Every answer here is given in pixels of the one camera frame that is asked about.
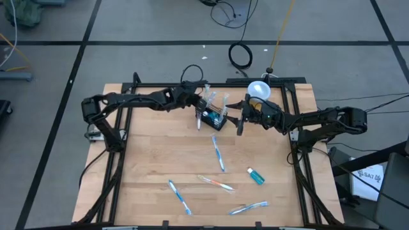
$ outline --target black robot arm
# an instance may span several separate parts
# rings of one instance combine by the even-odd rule
[[[242,134],[244,122],[259,124],[266,130],[275,128],[283,135],[297,127],[322,125],[315,130],[291,133],[291,140],[297,142],[298,148],[311,151],[314,144],[319,140],[333,139],[336,135],[343,133],[362,134],[367,130],[367,115],[362,109],[334,107],[322,111],[292,115],[283,112],[277,104],[269,101],[262,100],[253,106],[250,99],[252,97],[246,94],[244,101],[227,105],[229,108],[242,110],[240,119],[227,117],[237,126],[237,135]]]
[[[167,111],[179,108],[190,107],[193,105],[196,110],[203,112],[206,102],[201,96],[195,94],[197,86],[206,84],[206,80],[198,82],[184,81],[178,86],[165,88],[160,91],[152,92],[148,95],[130,95],[108,93],[106,95],[95,95],[85,98],[82,103],[82,116],[89,125],[95,125],[104,135],[105,145],[108,151],[121,151],[124,148],[124,142],[120,131],[114,129],[106,117],[119,107],[147,107],[154,111]]]

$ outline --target blue toothbrush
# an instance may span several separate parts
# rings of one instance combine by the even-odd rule
[[[237,210],[234,210],[234,211],[229,212],[229,215],[235,215],[235,214],[237,214],[237,213],[241,213],[241,212],[243,212],[243,211],[250,210],[250,209],[252,209],[252,208],[267,207],[267,206],[268,206],[268,202],[267,202],[267,201],[263,201],[263,202],[255,203],[255,204],[250,204],[250,205],[248,205],[248,206],[240,207],[240,208],[237,209]]]
[[[215,145],[216,154],[217,154],[217,158],[219,159],[220,167],[222,168],[222,172],[224,172],[223,159],[222,159],[222,155],[220,154],[219,148],[217,147],[215,136],[212,136],[212,141],[213,141],[213,144]]]
[[[179,194],[178,190],[176,189],[176,187],[173,185],[173,181],[169,180],[169,186],[171,187],[171,189],[173,190],[173,192],[178,196],[179,200],[181,201],[181,203],[185,206],[185,210],[186,210],[186,214],[187,215],[191,215],[192,212],[190,211],[189,207],[187,206],[186,202],[183,200],[182,196]]]

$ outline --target gray floor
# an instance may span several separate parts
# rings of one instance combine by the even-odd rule
[[[19,31],[27,41],[81,41],[95,0],[71,0],[64,8],[47,8],[42,23]],[[244,20],[248,1],[232,2]],[[409,40],[405,0],[379,1],[381,11],[396,40]],[[260,0],[250,20],[245,40],[275,40],[289,1]],[[216,25],[210,8],[198,1],[103,0],[90,40],[237,40],[242,29]],[[215,17],[223,15],[215,10]],[[0,33],[13,39],[13,27],[0,17]],[[387,38],[367,0],[297,0],[283,40],[386,41]],[[228,45],[177,46],[88,46],[65,109],[40,188],[26,227],[69,224],[76,202],[79,175],[84,168],[89,144],[83,138],[86,124],[80,103],[84,97],[101,93],[104,84],[129,82],[137,71],[143,82],[177,82],[191,63],[203,67],[205,79],[224,82],[236,73],[228,59]],[[0,82],[0,98],[11,100],[13,115],[0,136],[0,223],[13,229],[27,196],[37,164],[47,140],[65,84],[77,55],[78,46],[20,46],[33,63],[33,82]],[[274,46],[253,45],[253,65],[247,70],[259,77],[270,64]],[[399,47],[409,59],[409,47]],[[247,55],[234,50],[235,59]],[[17,53],[4,68],[20,66]],[[193,70],[189,77],[198,73]],[[409,85],[389,46],[280,46],[274,74],[306,77],[317,99],[346,98],[409,92]],[[320,108],[354,106],[367,109],[392,100],[376,98],[349,102],[318,102]],[[409,100],[401,100],[379,111],[408,110]],[[406,140],[407,114],[369,116],[369,130],[358,136],[340,135],[334,141],[356,148],[382,149]],[[340,148],[353,155],[363,153]],[[346,211],[346,221],[367,225]]]

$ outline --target black floor tape line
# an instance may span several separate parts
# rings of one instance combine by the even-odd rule
[[[92,27],[94,26],[96,15],[98,13],[100,5],[101,5],[101,0],[97,0],[95,2],[94,9],[89,19],[88,26],[85,30],[84,38],[82,39],[83,43],[79,47],[77,57],[75,58],[74,64],[72,66],[70,77],[68,78],[68,81],[66,83],[63,97],[61,98],[61,102],[59,104],[56,117],[54,118],[54,122],[52,123],[52,126],[51,126],[50,134],[47,138],[47,142],[45,143],[45,147],[41,155],[40,163],[37,166],[37,170],[35,172],[33,182],[31,183],[26,200],[24,201],[23,208],[20,212],[20,217],[15,227],[16,230],[24,229],[24,227],[26,226],[26,222],[30,214],[31,207],[33,206],[34,199],[38,191],[38,187],[40,186],[41,178],[44,174],[45,166],[47,165],[48,159],[50,157],[52,145],[54,144],[59,125],[63,118],[64,110],[68,102],[68,98],[70,96],[75,77],[77,76],[77,72],[81,64],[82,56],[84,55],[86,42],[88,41],[89,36],[91,34],[91,30],[92,30]]]
[[[119,45],[119,46],[148,46],[148,45],[231,45],[236,40],[174,40],[174,41],[86,41],[85,45]],[[82,45],[83,41],[19,41],[19,45]],[[245,45],[275,45],[275,40],[244,40]],[[302,41],[282,40],[280,45],[310,45],[310,46],[384,46],[384,45],[408,46],[409,41]],[[6,41],[0,41],[0,45],[8,45]]]
[[[371,0],[371,4],[382,26],[382,29],[385,32],[386,37],[388,38],[388,41],[391,43],[392,50],[395,53],[396,59],[399,63],[399,66],[402,69],[403,75],[405,76],[406,80],[409,83],[409,69],[408,69],[408,65],[405,59],[402,56],[401,51],[399,50],[399,47],[398,47],[399,42],[396,42],[394,37],[392,36],[392,33],[390,32],[390,29],[388,27],[388,24],[386,23],[386,20],[382,15],[381,9],[379,9],[378,3],[375,0]]]

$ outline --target wooden table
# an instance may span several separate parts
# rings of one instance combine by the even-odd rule
[[[119,93],[120,89],[121,84],[107,84],[104,93]],[[312,86],[296,84],[296,89],[300,112],[316,111]],[[137,88],[137,93],[156,90],[159,88]],[[246,92],[246,88],[213,90],[229,93],[231,104],[242,100]],[[218,93],[214,104],[220,105],[222,97],[223,93]],[[292,109],[289,93],[288,100]],[[280,89],[272,88],[270,101],[283,108]],[[125,111],[122,124],[125,123]],[[228,112],[230,116],[240,115],[240,111]],[[108,117],[112,126],[115,117],[115,112]],[[226,172],[222,173],[210,137],[214,132],[204,123],[197,131],[193,107],[169,113],[134,109],[115,224],[161,226],[163,220],[168,220],[171,226],[254,226],[256,221],[261,221],[263,226],[302,226],[294,169],[286,161],[290,152],[288,137],[273,128],[266,131],[260,125],[250,123],[245,124],[243,135],[239,137],[234,124],[227,122],[216,133],[226,166]],[[104,148],[102,141],[91,144],[87,164]],[[315,148],[326,151],[321,142]],[[309,156],[318,196],[343,222],[328,157],[315,150]],[[84,175],[73,220],[83,217],[100,195],[107,158],[108,154],[105,154]],[[246,172],[248,167],[265,178],[263,185],[257,185],[250,178]],[[199,174],[231,185],[236,188],[236,193],[229,194],[203,183],[197,178]],[[183,205],[167,184],[169,179],[174,181],[193,216],[185,214]],[[309,220],[314,222],[311,200],[305,194]],[[270,206],[228,215],[229,210],[239,205],[260,201],[268,201]],[[109,197],[104,220],[108,219],[110,204]]]

